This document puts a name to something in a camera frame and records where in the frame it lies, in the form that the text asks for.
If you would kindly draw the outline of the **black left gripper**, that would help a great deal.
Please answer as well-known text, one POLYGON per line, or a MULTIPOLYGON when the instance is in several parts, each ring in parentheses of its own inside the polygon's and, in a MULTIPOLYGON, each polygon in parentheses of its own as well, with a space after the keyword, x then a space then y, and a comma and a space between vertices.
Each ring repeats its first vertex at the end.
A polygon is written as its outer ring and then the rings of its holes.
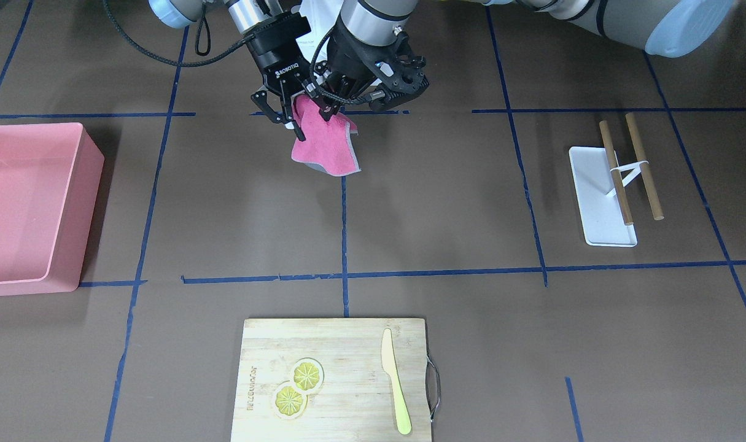
POLYGON ((321 117, 328 122, 344 106, 344 100, 358 98, 378 79, 369 66, 385 46, 366 43, 351 34, 345 25, 334 25, 326 48, 330 75, 322 86, 305 83, 303 89, 309 98, 321 98, 321 117))

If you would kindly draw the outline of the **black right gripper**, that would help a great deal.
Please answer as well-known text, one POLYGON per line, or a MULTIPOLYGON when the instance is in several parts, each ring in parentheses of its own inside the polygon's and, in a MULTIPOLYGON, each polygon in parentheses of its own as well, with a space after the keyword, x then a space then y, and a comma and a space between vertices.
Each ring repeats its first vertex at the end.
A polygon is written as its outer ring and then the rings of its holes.
POLYGON ((310 63, 303 56, 297 39, 310 32, 308 19, 298 12, 283 12, 247 31, 250 39, 247 48, 261 72, 263 86, 280 98, 290 98, 289 104, 284 106, 284 116, 271 107, 266 89, 253 92, 251 101, 269 121, 290 128, 298 142, 306 141, 301 128, 306 95, 301 92, 305 89, 303 84, 310 79, 310 63))

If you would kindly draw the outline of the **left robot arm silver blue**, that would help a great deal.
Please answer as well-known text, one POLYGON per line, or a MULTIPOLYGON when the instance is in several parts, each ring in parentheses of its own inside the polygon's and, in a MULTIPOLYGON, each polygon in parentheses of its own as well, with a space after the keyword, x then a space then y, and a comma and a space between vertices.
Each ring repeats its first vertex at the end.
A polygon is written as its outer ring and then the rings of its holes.
POLYGON ((507 102, 507 71, 527 87, 562 74, 581 100, 611 98, 606 87, 632 56, 663 60, 693 53, 723 25, 734 1, 588 1, 580 25, 521 2, 417 1, 401 27, 425 59, 430 87, 400 104, 423 115, 507 102))

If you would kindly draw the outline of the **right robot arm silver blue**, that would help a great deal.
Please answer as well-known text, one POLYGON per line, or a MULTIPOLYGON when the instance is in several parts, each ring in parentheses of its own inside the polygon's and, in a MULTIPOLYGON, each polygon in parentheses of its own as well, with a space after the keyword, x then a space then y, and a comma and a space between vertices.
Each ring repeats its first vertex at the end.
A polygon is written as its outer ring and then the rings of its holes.
POLYGON ((149 8, 171 28, 196 25, 213 9, 226 12, 260 74, 261 85, 251 101, 269 121, 293 131, 299 141, 306 140, 294 106, 311 78, 297 42, 311 30, 305 17, 278 1, 150 1, 149 8))

